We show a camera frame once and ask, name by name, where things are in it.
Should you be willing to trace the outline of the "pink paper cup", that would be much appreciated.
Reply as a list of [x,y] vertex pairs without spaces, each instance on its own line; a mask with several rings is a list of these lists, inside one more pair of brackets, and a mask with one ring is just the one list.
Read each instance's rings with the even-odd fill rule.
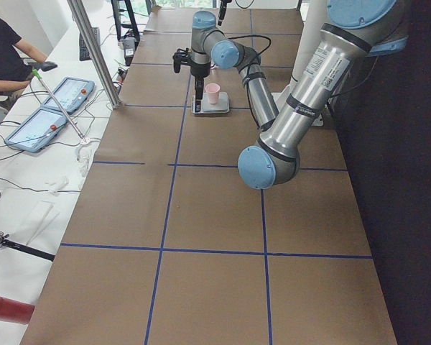
[[209,104],[217,104],[221,87],[217,83],[209,83],[205,86],[205,93]]

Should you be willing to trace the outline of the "grey digital kitchen scale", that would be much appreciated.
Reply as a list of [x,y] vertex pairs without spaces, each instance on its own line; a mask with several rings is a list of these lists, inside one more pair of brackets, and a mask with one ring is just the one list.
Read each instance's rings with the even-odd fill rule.
[[200,111],[195,110],[195,96],[192,99],[192,112],[197,116],[208,115],[208,114],[224,114],[228,113],[229,107],[229,97],[226,92],[220,92],[218,97],[218,103],[212,104],[209,102],[208,94],[203,94],[203,99],[200,105]]

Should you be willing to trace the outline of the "grey power adapter box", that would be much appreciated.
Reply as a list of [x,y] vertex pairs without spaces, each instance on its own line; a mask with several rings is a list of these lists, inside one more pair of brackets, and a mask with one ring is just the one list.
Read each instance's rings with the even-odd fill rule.
[[135,37],[125,37],[122,39],[121,43],[124,51],[124,58],[132,58],[136,50]]

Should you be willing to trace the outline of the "black keyboard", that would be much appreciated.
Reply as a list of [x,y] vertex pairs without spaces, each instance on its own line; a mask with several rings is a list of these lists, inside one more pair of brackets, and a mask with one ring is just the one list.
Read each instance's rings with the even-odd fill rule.
[[[91,30],[96,39],[97,45],[100,45],[101,43],[100,29],[98,27],[92,27]],[[79,55],[78,55],[79,61],[90,60],[91,59],[90,52],[88,50],[88,46],[85,40],[83,39],[82,34],[79,34],[78,45],[79,45]]]

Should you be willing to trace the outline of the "far blue teach pendant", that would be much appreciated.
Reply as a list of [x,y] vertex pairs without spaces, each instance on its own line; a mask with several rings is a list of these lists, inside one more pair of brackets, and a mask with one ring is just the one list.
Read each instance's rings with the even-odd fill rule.
[[93,81],[65,77],[52,91],[69,115],[74,114],[93,92]]

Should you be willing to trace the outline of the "blue teach pendant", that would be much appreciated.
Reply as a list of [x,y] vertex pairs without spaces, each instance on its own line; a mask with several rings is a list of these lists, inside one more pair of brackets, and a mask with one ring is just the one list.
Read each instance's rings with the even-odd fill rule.
[[24,120],[4,143],[17,150],[37,153],[52,141],[66,123],[63,113],[40,108]]
[[52,91],[69,115],[74,114],[93,92],[93,81],[65,77]]

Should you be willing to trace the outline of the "metal rod with green tip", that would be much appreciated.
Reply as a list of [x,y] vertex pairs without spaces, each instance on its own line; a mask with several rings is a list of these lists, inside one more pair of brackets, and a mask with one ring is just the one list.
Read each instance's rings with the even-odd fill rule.
[[89,138],[87,138],[82,133],[82,131],[79,130],[79,128],[77,127],[77,125],[75,124],[75,122],[70,118],[68,112],[63,108],[62,104],[57,100],[55,94],[47,86],[46,82],[43,81],[43,79],[42,79],[41,75],[38,73],[38,71],[33,68],[32,69],[32,73],[37,78],[37,80],[42,84],[42,86],[46,90],[46,92],[48,92],[48,94],[50,95],[50,98],[56,103],[57,107],[59,108],[59,110],[61,110],[61,112],[63,113],[63,115],[65,116],[65,118],[68,120],[69,124],[71,125],[71,127],[74,128],[76,134],[80,137],[80,143],[81,144],[89,144],[90,143]]

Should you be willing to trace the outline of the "near blue teach pendant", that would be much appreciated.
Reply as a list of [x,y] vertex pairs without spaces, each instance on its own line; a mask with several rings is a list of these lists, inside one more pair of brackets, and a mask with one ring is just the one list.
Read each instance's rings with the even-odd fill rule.
[[4,143],[17,150],[37,153],[52,141],[66,123],[63,113],[40,108],[24,120]]

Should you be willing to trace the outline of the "person in black shirt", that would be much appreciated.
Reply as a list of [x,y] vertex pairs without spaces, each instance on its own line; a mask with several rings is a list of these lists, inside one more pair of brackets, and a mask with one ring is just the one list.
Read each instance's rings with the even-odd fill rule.
[[0,95],[12,103],[29,85],[33,76],[32,66],[24,63],[23,52],[36,63],[47,61],[47,55],[17,34],[0,18]]

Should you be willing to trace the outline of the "black tripod leg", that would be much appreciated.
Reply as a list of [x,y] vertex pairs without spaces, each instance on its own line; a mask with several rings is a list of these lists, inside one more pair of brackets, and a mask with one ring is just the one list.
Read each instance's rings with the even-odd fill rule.
[[9,240],[9,235],[8,234],[4,234],[2,231],[0,231],[0,250],[2,248],[10,248],[10,249],[14,249],[17,250],[19,252],[24,252],[26,254],[30,254],[32,256],[36,256],[42,259],[46,259],[49,260],[51,262],[54,261],[55,255],[47,253],[47,252],[43,252],[41,250],[32,248],[32,247],[28,247],[24,244],[20,244],[17,243],[15,241],[11,241]]

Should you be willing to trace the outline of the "red cylinder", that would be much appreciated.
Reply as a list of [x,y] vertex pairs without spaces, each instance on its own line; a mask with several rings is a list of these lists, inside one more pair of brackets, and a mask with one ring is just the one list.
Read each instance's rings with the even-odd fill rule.
[[0,296],[0,321],[28,324],[35,306]]

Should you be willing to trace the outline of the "white pillar with base plate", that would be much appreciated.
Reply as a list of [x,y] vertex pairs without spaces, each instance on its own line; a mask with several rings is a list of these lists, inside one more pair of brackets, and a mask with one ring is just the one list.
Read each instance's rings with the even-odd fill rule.
[[282,109],[287,97],[293,91],[307,67],[316,48],[320,44],[320,28],[328,18],[328,2],[326,0],[308,1],[304,19],[304,27],[292,70],[291,80],[281,93],[273,93],[277,108]]

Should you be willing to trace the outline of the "aluminium frame post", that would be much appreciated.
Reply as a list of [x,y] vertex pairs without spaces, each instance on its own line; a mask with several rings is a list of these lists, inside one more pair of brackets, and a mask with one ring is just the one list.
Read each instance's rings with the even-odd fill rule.
[[121,105],[119,95],[111,80],[106,61],[103,58],[100,46],[91,30],[91,22],[81,0],[68,0],[68,6],[72,12],[73,19],[78,26],[79,32],[85,40],[90,52],[91,60],[94,64],[101,84],[108,96],[112,109],[117,109]]

